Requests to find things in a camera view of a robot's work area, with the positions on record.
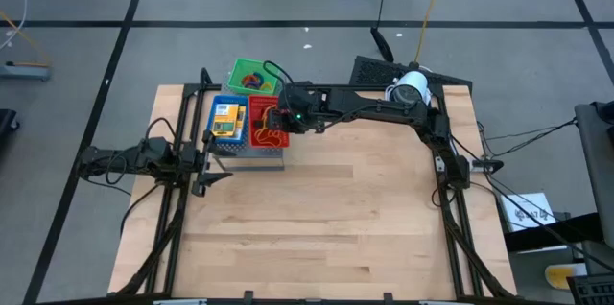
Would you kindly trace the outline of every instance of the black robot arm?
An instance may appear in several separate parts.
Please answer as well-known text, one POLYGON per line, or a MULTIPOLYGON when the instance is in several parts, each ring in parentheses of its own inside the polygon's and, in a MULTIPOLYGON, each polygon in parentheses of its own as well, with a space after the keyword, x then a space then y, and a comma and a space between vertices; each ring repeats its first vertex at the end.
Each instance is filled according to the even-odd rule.
POLYGON ((364 98, 353 90, 326 88, 307 91, 286 85, 279 95, 277 109, 269 110, 267 128, 290 133, 314 130, 323 133, 340 122, 355 119, 405 124, 420 141, 436 152, 445 165, 447 182, 455 189, 469 187, 469 162, 457 155, 451 143, 450 120, 436 108, 416 98, 407 103, 364 98))

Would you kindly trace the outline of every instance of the yellow object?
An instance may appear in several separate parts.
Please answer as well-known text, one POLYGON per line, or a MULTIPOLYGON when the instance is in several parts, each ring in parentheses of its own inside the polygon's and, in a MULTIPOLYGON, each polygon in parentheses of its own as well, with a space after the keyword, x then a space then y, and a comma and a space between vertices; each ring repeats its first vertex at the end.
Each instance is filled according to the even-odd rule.
POLYGON ((217 104, 211 129, 213 135, 221 137, 234 135, 238 112, 239 104, 217 104))
POLYGON ((272 86, 270 83, 264 83, 260 86, 260 90, 266 90, 266 89, 272 90, 272 86))
POLYGON ((7 23, 9 25, 11 25, 11 27, 15 30, 15 32, 17 34, 19 34, 21 37, 23 37, 24 39, 26 39, 26 41, 28 41, 28 43, 30 44, 30 46, 32 46, 33 49, 35 49, 37 52, 40 53, 40 55, 45 59, 45 63, 35 63, 35 62, 15 62, 14 64, 16 66, 40 66, 40 67, 49 67, 51 66, 51 59, 49 58, 49 56, 47 56, 47 54, 40 48, 38 47, 38 45, 36 44, 36 42, 34 40, 32 40, 29 36, 27 36, 24 32, 21 32, 17 26, 14 25, 14 23, 12 23, 11 19, 2 11, 0 11, 0 16, 2 16, 2 18, 7 21, 7 23))
POLYGON ((548 266, 544 273, 550 286, 558 290, 569 290, 567 278, 586 275, 586 265, 583 263, 552 265, 548 266))
POLYGON ((422 22, 422 30, 420 31, 420 40, 418 41, 418 49, 415 52, 415 59, 413 61, 418 62, 418 58, 420 57, 420 49, 422 48, 422 38, 424 37, 424 31, 426 30, 426 25, 429 22, 429 15, 431 14, 431 10, 433 9, 433 5, 435 4, 435 0, 431 0, 431 4, 429 4, 429 9, 426 11, 426 15, 424 16, 424 22, 422 22))
POLYGON ((246 111, 247 108, 245 106, 239 106, 239 112, 237 113, 237 129, 241 129, 243 127, 243 123, 246 120, 246 111))

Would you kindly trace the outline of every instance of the black floor line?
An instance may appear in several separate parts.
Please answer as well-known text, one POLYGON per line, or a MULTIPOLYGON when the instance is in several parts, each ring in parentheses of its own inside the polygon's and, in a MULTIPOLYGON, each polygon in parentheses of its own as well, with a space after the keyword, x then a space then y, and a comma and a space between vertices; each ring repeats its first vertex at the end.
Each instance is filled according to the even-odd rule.
POLYGON ((79 178, 75 174, 75 166, 78 164, 79 154, 83 149, 85 149, 85 147, 91 144, 94 137, 94 132, 98 126, 98 121, 100 120, 103 106, 105 105, 106 95, 108 94, 108 89, 112 84, 113 76, 115 75, 115 70, 117 69, 117 64, 122 55, 122 51, 124 50, 126 38, 128 37, 128 32, 130 31, 130 23, 134 18, 134 14, 136 13, 138 2, 139 0, 130 0, 126 17, 124 18, 122 28, 117 36, 117 41, 115 42, 115 47, 113 48, 110 60, 108 61, 105 75, 101 81, 100 89, 98 90, 98 95, 96 96, 96 101, 94 102, 89 119, 87 120, 85 132, 83 133, 81 144, 79 145, 79 151, 77 152, 77 155, 75 155, 73 168, 71 169, 71 173, 68 176, 68 180, 66 181, 66 185, 64 186, 64 190, 61 194, 58 209, 56 210, 51 227, 49 228, 49 233, 47 234, 45 244, 43 245, 40 255, 38 256, 38 262, 36 263, 35 271, 32 275, 32 279, 30 280, 30 285, 28 286, 28 290, 24 296, 23 304, 35 304, 38 299, 38 295, 40 294, 40 289, 42 288, 47 270, 51 264, 51 260, 61 234, 61 229, 64 226, 70 204, 75 195, 75 190, 77 189, 77 183, 79 182, 79 178))
MULTIPOLYGON (((584 19, 584 22, 588 25, 588 33, 591 35, 593 39, 593 43, 595 44, 595 48, 597 49, 597 53, 599 57, 602 59, 603 67, 605 67, 605 71, 607 75, 610 77, 610 80, 614 83, 614 63, 612 62, 612 57, 610 52, 608 51, 605 43, 603 42, 602 35, 599 33, 596 25, 593 21, 593 17, 586 7, 586 3, 584 0, 574 0, 576 2, 576 6, 578 6, 579 14, 584 19)), ((600 25, 603 26, 611 26, 611 22, 600 22, 600 25)))
MULTIPOLYGON (((131 28, 370 28, 376 21, 371 20, 254 20, 254 21, 173 21, 173 20, 136 20, 131 28)), ((121 28, 124 21, 78 20, 78 21, 26 21, 28 28, 121 28)), ((0 21, 0 27, 10 27, 0 21)), ((380 23, 382 28, 421 28, 418 20, 387 20, 380 23)), ((614 29, 613 21, 431 21, 428 28, 471 28, 471 29, 580 29, 595 27, 614 29)))

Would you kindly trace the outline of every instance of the wooden tabletop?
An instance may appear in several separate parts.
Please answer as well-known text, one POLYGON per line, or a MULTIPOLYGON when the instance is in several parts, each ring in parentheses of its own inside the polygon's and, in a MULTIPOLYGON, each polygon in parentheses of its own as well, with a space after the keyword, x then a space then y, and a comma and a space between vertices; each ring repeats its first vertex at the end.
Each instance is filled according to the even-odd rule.
MULTIPOLYGON (((152 120, 175 124, 182 89, 158 87, 152 120)), ((444 91, 455 137, 482 153, 468 89, 444 91)), ((216 94, 205 95, 202 129, 216 94)), ((173 140, 162 124, 152 130, 157 135, 173 140)), ((382 299, 385 292, 398 300, 455 298, 441 214, 431 204, 432 155, 412 128, 359 120, 325 134, 292 135, 284 163, 285 171, 235 173, 205 198, 189 197, 173 297, 241 298, 251 290, 257 298, 382 299)), ((471 179, 488 187, 483 175, 471 179)), ((138 176, 132 201, 153 183, 138 176)), ((475 249, 515 293, 495 198, 480 187, 464 193, 475 249)), ((161 198, 160 189, 130 214, 110 291, 124 286, 151 251, 161 198)), ((166 256, 157 290, 165 265, 166 256)))

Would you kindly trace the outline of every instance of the green basket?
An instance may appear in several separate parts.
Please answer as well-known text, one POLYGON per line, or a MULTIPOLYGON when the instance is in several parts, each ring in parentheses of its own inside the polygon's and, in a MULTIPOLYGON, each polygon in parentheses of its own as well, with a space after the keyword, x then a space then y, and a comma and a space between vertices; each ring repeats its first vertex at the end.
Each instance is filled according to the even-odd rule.
MULTIPOLYGON (((228 79, 228 87, 232 89, 235 93, 239 94, 255 94, 255 95, 273 95, 275 92, 275 86, 277 85, 277 79, 274 76, 271 76, 262 66, 263 61, 260 60, 251 60, 251 59, 237 59, 234 63, 234 68, 232 69, 232 74, 230 75, 230 79, 228 79), (251 89, 243 87, 241 80, 243 77, 253 74, 257 72, 262 75, 262 78, 265 80, 265 83, 269 83, 271 85, 271 89, 251 89)), ((274 69, 272 72, 275 75, 279 75, 279 70, 274 69)))

